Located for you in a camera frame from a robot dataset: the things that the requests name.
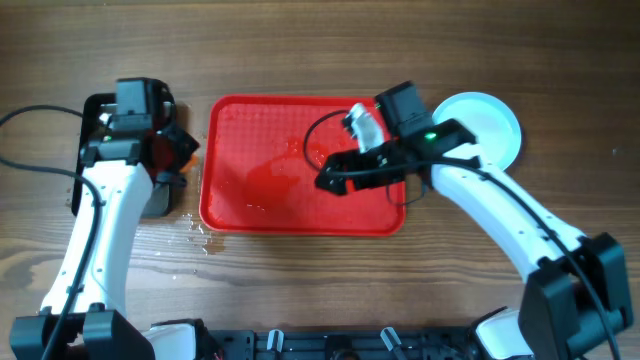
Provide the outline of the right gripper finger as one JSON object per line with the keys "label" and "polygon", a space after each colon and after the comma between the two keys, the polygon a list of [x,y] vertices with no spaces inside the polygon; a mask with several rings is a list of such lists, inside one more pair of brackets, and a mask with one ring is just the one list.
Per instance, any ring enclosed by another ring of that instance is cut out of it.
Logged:
{"label": "right gripper finger", "polygon": [[358,150],[337,152],[327,157],[323,169],[326,171],[360,171],[364,169],[364,159]]}
{"label": "right gripper finger", "polygon": [[332,172],[342,173],[346,172],[346,169],[321,169],[314,180],[315,187],[336,196],[346,196],[355,192],[354,182],[350,177],[332,175]]}

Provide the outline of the white plate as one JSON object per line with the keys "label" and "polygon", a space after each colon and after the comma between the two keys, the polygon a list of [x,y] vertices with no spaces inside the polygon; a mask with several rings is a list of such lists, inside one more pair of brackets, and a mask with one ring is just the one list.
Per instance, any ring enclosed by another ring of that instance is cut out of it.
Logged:
{"label": "white plate", "polygon": [[433,112],[435,123],[455,119],[474,133],[487,157],[502,170],[519,156],[523,144],[520,123],[500,99],[482,92],[455,94]]}

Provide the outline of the green and orange sponge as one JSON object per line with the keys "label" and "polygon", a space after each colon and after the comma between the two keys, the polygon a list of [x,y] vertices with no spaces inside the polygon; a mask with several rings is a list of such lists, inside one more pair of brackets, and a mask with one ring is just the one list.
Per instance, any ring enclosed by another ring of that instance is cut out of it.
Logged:
{"label": "green and orange sponge", "polygon": [[199,158],[197,155],[192,154],[187,163],[180,169],[181,174],[185,174],[191,171],[197,164],[199,163]]}

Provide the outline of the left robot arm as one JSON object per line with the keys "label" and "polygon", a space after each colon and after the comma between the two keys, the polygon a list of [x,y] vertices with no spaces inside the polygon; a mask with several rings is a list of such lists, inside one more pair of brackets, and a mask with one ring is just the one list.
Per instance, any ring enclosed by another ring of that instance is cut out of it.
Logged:
{"label": "left robot arm", "polygon": [[175,124],[110,130],[80,152],[82,196],[63,264],[38,315],[19,317],[10,346],[19,359],[198,359],[199,320],[137,330],[125,285],[136,228],[155,186],[182,179],[198,142]]}

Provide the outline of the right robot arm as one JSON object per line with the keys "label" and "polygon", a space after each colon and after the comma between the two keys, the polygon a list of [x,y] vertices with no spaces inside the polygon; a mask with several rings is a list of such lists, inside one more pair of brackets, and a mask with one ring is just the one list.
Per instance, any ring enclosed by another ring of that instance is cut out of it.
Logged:
{"label": "right robot arm", "polygon": [[517,310],[471,328],[487,359],[581,359],[633,323],[624,252],[609,234],[587,237],[545,209],[447,120],[389,141],[330,155],[316,187],[336,195],[417,175],[466,212],[511,260],[525,288]]}

